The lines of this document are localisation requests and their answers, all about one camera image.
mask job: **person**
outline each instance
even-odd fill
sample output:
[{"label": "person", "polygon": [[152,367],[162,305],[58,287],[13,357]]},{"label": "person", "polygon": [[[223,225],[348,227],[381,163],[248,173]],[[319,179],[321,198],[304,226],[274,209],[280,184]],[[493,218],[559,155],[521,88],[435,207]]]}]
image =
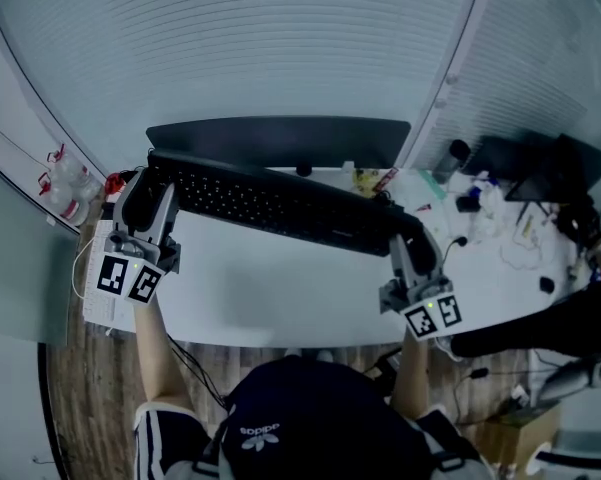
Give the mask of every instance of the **person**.
[{"label": "person", "polygon": [[440,409],[427,410],[427,345],[405,336],[387,405],[366,376],[289,355],[225,398],[213,439],[196,419],[156,297],[135,308],[147,402],[136,413],[135,478],[492,478]]},{"label": "person", "polygon": [[[601,250],[593,252],[601,277]],[[601,353],[601,281],[544,311],[477,331],[438,338],[436,344],[460,361],[510,349],[547,349],[573,357]]]}]

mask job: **white desk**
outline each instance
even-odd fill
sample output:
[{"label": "white desk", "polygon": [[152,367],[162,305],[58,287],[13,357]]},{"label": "white desk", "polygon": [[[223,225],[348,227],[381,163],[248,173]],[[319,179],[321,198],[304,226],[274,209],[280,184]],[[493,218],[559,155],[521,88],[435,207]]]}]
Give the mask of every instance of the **white desk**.
[{"label": "white desk", "polygon": [[[347,188],[342,174],[314,179]],[[451,190],[456,188],[452,180]],[[442,253],[451,237],[467,235],[471,215],[459,214],[455,196],[439,202],[416,172],[403,172],[390,186],[405,210],[420,218]],[[423,204],[432,209],[415,212]],[[540,311],[564,291],[566,266],[575,247],[549,224],[543,260],[507,248],[521,205],[507,205],[501,237],[454,246],[445,272],[453,281],[463,321],[435,335],[494,325]],[[343,347],[400,341],[406,320],[380,315],[378,288],[392,277],[391,262],[180,212],[172,234],[182,245],[180,274],[159,288],[169,333],[196,343],[244,347]],[[516,266],[536,267],[516,270]],[[556,284],[552,295],[539,290],[540,276]],[[130,305],[116,301],[115,318],[95,323],[133,331]]]}]

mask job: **wooden floor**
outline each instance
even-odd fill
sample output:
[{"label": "wooden floor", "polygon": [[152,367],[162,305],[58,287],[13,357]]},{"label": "wooden floor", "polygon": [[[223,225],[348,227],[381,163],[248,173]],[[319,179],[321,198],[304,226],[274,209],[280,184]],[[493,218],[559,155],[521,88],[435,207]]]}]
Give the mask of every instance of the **wooden floor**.
[{"label": "wooden floor", "polygon": [[[98,205],[93,205],[82,229],[81,244],[93,236],[99,214]],[[85,253],[76,266],[80,292],[84,290],[87,257]],[[209,372],[221,393],[229,393],[255,366],[284,353],[282,349],[185,346]],[[337,362],[365,371],[379,355],[396,346],[337,349],[334,355]],[[498,372],[528,368],[527,354],[522,352],[511,351],[460,364],[438,350],[432,349],[430,354],[431,403],[444,404],[452,418],[456,417],[454,386],[472,368],[487,366]],[[53,418],[69,478],[132,478],[135,450],[131,426],[136,408],[144,401],[135,335],[114,331],[106,336],[103,327],[85,324],[81,301],[73,295],[68,346],[49,347],[47,361]],[[183,373],[196,413],[212,434],[224,418],[223,411],[184,367]],[[492,414],[521,379],[524,380],[523,375],[498,375],[462,382],[457,390],[461,420],[477,421]],[[480,426],[462,427],[462,431],[475,440]]]}]

